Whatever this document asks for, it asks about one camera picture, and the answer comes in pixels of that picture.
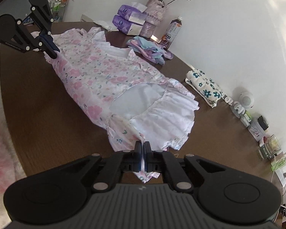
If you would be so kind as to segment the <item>pink floral child's dress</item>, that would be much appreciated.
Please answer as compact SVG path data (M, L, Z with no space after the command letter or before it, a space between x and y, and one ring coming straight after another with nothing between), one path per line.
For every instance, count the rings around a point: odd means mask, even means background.
M194 125L198 102L179 81L166 77L130 48L112 46L99 27L53 35L57 58L46 56L67 93L106 130L113 150L137 141L153 150L179 150Z

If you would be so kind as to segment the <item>purple tissue pack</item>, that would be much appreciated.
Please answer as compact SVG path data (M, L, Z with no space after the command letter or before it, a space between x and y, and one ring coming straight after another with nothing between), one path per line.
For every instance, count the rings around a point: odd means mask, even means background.
M142 30L142 25L130 22L119 15L113 17L112 23L120 32L129 36L138 36Z
M129 22L144 25L147 18L147 14L145 13L146 9L147 6L133 2L131 5L121 5L118 9L118 15Z

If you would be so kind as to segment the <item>white blue-flowered folded cloth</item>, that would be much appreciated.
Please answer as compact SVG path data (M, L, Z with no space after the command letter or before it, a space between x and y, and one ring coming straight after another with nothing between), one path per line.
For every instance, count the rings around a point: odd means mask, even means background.
M202 70L190 70L186 74L185 82L198 92L211 108L215 108L218 101L223 97L222 89Z

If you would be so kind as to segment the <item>small green white box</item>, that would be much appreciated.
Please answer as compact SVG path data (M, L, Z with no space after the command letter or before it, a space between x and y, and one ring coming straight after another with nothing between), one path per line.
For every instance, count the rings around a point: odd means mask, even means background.
M251 118L246 113L240 115L240 120L246 128L251 124Z

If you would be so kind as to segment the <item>pastel purple blue garment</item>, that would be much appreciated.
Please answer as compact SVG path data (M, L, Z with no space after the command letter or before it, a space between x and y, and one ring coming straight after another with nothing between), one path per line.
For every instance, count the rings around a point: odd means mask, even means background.
M166 51L161 45L143 37L135 36L126 43L135 52L140 53L146 60L163 66L165 60L172 60L174 55Z

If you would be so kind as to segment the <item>white jar with black lid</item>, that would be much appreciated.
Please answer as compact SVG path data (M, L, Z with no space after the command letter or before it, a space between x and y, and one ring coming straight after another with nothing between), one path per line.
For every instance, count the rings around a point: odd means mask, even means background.
M260 141L266 136L268 128L269 124L267 120L261 115L253 118L247 129L256 141Z

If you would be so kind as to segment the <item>vase with pink roses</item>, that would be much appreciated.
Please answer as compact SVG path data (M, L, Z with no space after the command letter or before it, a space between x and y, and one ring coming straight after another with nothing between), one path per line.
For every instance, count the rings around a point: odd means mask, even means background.
M172 0L169 3L165 3L164 0L148 0L148 2L146 3L147 8L144 11L144 14L146 14L147 17L140 32L140 36L145 38L151 38L155 29L162 23L168 5L174 1L176 0Z

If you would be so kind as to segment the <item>clear glass cup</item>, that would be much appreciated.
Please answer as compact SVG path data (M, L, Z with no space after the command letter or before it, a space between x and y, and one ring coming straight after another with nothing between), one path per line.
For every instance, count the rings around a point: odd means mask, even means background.
M273 134L269 138L266 138L263 145L259 147L258 154L261 159L273 159L278 152L282 150L281 145L277 137Z

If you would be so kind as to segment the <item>oolong tea plastic bottle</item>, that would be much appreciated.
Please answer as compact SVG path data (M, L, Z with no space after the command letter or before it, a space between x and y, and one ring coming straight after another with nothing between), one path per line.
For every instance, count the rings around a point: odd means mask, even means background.
M170 22L169 27L163 34L160 41L160 45L164 49L167 50L170 47L176 35L180 31L181 27L182 27L182 17L178 17Z

